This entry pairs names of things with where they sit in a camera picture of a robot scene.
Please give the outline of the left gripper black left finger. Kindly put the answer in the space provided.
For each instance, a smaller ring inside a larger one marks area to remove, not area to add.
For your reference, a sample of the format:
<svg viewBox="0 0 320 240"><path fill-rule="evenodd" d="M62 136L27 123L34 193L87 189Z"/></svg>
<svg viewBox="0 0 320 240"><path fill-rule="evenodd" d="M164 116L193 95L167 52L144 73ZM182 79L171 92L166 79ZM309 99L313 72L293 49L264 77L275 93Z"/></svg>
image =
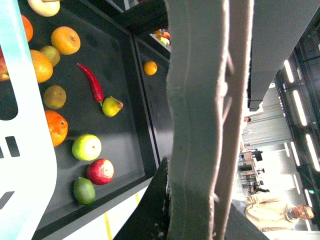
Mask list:
<svg viewBox="0 0 320 240"><path fill-rule="evenodd" d="M170 224L169 158L164 157L115 240L165 240Z"/></svg>

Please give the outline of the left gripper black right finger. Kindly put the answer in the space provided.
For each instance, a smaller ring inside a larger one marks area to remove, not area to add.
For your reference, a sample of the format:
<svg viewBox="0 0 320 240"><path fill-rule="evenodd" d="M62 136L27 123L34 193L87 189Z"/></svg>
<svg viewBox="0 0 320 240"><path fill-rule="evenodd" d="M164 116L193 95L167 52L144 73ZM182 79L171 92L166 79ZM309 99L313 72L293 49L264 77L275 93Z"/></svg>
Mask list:
<svg viewBox="0 0 320 240"><path fill-rule="evenodd" d="M231 203L224 239L268 240L269 238Z"/></svg>

